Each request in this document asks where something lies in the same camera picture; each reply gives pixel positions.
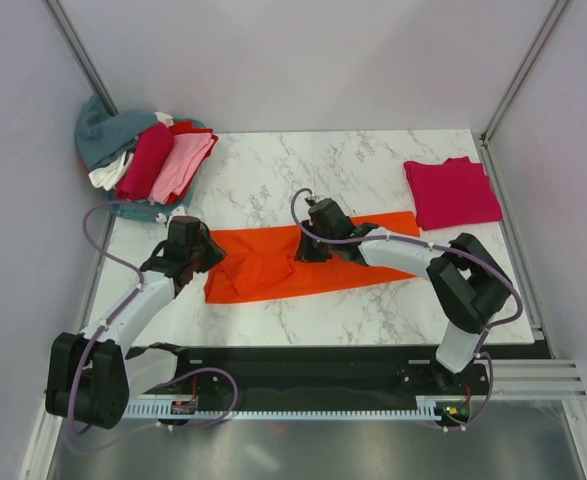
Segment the orange t shirt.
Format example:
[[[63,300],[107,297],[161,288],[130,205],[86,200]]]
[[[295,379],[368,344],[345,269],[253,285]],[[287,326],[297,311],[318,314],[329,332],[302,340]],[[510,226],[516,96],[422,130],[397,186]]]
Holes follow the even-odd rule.
[[[208,272],[208,304],[237,304],[328,293],[408,280],[412,274],[365,267],[333,257],[320,263],[295,260],[301,231],[295,225],[214,230],[212,239],[226,252]]]

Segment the magenta t shirt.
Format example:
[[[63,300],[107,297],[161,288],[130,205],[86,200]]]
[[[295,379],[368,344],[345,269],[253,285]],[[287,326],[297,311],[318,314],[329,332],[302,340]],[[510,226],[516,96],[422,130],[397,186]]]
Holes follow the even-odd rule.
[[[481,163],[469,157],[441,164],[404,163],[418,226],[425,231],[499,222],[500,203]]]

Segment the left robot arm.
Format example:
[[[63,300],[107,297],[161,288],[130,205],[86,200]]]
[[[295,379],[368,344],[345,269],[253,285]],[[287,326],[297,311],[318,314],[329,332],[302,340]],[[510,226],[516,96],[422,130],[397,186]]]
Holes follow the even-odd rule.
[[[113,428],[129,401],[161,384],[181,393],[192,369],[164,347],[129,351],[150,321],[177,299],[197,274],[225,258],[208,226],[185,215],[172,217],[166,238],[133,269],[134,285],[102,319],[78,333],[62,333],[51,346],[45,390],[47,413],[103,429]]]

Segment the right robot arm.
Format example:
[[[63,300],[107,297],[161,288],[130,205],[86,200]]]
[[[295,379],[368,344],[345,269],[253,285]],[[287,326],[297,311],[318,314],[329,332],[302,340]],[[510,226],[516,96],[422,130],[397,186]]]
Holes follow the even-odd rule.
[[[517,298],[507,274],[471,234],[460,234],[446,245],[428,242],[376,222],[357,224],[333,199],[314,196],[308,188],[301,191],[308,195],[306,220],[299,220],[297,200],[291,201],[292,217],[301,230],[297,260],[319,263],[338,257],[430,282],[448,319],[430,377],[438,391],[456,392],[467,381],[466,367],[478,355],[491,320],[508,299]]]

